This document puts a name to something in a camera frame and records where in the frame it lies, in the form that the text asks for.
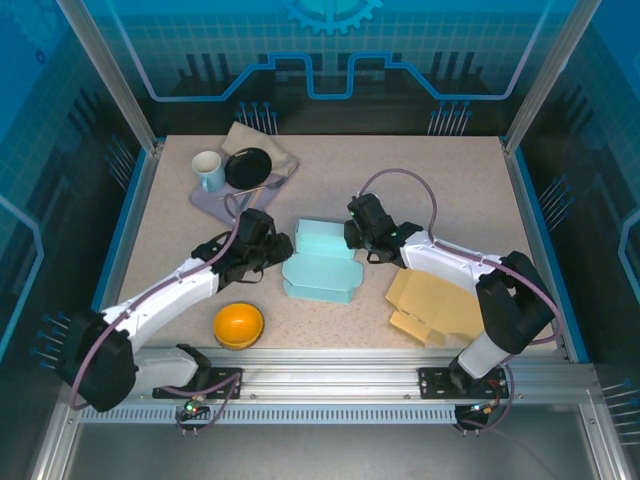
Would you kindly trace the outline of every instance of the ventilation slot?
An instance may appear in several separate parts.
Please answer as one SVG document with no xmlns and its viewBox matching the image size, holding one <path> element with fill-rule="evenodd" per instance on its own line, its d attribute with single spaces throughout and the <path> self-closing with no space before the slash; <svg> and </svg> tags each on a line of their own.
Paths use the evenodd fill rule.
<svg viewBox="0 0 640 480">
<path fill-rule="evenodd" d="M 172 424 L 181 410 L 177 405 L 119 406 L 105 413 L 83 410 L 83 423 Z M 206 423 L 217 407 L 194 423 Z M 454 407 L 376 405 L 230 405 L 219 419 L 221 424 L 451 424 Z"/>
</svg>

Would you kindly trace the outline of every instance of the cardboard box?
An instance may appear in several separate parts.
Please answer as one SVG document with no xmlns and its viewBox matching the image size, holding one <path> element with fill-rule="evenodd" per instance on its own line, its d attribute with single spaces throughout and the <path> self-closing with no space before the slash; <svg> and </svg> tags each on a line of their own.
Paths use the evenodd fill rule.
<svg viewBox="0 0 640 480">
<path fill-rule="evenodd" d="M 484 330 L 476 296 L 429 273 L 400 270 L 386 299 L 391 325 L 424 346 L 467 345 Z"/>
</svg>

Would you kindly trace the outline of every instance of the blue mug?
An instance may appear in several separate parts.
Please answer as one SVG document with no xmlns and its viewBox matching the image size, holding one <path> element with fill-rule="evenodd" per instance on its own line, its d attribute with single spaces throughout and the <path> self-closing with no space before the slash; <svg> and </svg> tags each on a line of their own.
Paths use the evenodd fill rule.
<svg viewBox="0 0 640 480">
<path fill-rule="evenodd" d="M 191 160 L 191 168 L 205 192 L 217 192 L 224 188 L 224 167 L 222 158 L 216 152 L 200 152 Z"/>
</svg>

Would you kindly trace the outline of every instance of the gear logo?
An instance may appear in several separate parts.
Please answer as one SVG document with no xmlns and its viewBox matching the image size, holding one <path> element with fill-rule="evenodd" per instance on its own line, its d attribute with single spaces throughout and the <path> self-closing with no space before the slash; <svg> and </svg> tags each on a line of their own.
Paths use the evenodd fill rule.
<svg viewBox="0 0 640 480">
<path fill-rule="evenodd" d="M 336 30 L 347 33 L 360 28 L 363 19 L 373 18 L 373 9 L 382 7 L 381 0 L 285 0 L 289 20 L 297 20 L 313 33 L 333 35 Z"/>
<path fill-rule="evenodd" d="M 22 33 L 38 49 L 43 49 L 58 30 L 53 0 L 0 0 L 0 15 L 13 14 Z"/>
</svg>

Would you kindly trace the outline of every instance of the light blue box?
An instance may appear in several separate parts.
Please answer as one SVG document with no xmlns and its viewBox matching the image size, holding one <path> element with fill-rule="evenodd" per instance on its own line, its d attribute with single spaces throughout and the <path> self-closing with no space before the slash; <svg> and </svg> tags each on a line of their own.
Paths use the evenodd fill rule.
<svg viewBox="0 0 640 480">
<path fill-rule="evenodd" d="M 364 267 L 347 248 L 342 223 L 298 220 L 296 254 L 284 262 L 284 290 L 292 298 L 347 304 Z"/>
<path fill-rule="evenodd" d="M 348 304 L 362 284 L 364 267 L 344 258 L 294 254 L 284 262 L 282 275 L 292 298 Z"/>
<path fill-rule="evenodd" d="M 347 248 L 342 223 L 298 220 L 296 225 L 296 252 L 352 259 L 354 250 Z"/>
</svg>

